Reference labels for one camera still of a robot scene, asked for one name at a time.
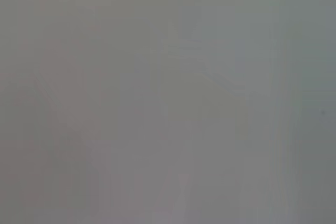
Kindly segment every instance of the gray wall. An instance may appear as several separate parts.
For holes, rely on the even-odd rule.
[[[0,0],[0,222],[333,222],[333,0]]]

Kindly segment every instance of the gray surface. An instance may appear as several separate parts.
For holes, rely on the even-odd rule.
[[[333,1],[0,0],[0,222],[334,223]]]

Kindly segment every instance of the blurry background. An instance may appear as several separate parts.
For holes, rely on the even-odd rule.
[[[333,0],[0,5],[0,222],[336,218]]]

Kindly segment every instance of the wall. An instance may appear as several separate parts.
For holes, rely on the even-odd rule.
[[[332,222],[335,0],[283,3],[287,55],[298,80],[300,116],[291,152],[299,185],[299,223]]]
[[[34,127],[45,131],[13,136],[30,140],[20,151],[3,134],[2,173],[21,174],[2,185],[3,202],[22,203],[15,216],[14,203],[7,206],[4,222],[298,223],[309,216],[303,202],[314,197],[298,170],[310,159],[295,137],[302,134],[296,122],[308,120],[302,90],[310,82],[301,79],[312,64],[298,63],[305,47],[294,41],[306,45],[312,23],[301,20],[294,0],[0,1],[1,108],[24,115],[22,125],[35,115]],[[316,49],[309,44],[307,51]],[[9,101],[25,92],[40,105],[24,109],[23,100],[15,115]],[[16,119],[2,121],[3,129],[18,127]],[[48,164],[45,150],[32,154],[46,139],[60,144],[46,147],[60,164],[24,175]],[[62,173],[61,164],[83,172]],[[44,180],[48,173],[60,173],[59,181]],[[69,193],[70,180],[85,193]],[[19,190],[15,198],[5,193]]]

